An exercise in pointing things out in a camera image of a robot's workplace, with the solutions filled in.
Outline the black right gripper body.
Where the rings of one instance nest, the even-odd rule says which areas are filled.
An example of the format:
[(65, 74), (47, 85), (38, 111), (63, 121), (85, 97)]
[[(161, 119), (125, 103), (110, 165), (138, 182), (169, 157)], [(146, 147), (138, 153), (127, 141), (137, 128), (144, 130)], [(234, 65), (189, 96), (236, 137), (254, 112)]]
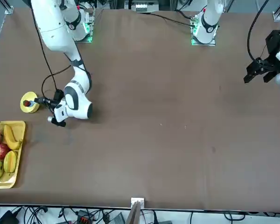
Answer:
[(64, 97), (64, 92), (57, 89), (54, 93), (53, 99), (51, 100), (51, 106), (57, 106)]

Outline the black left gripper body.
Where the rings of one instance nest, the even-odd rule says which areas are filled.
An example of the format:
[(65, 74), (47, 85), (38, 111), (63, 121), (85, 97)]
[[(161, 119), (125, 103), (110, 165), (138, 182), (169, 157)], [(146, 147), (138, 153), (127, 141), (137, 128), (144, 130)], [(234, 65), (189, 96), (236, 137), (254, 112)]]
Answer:
[(266, 38), (268, 57), (265, 61), (273, 61), (280, 50), (280, 30), (273, 30)]

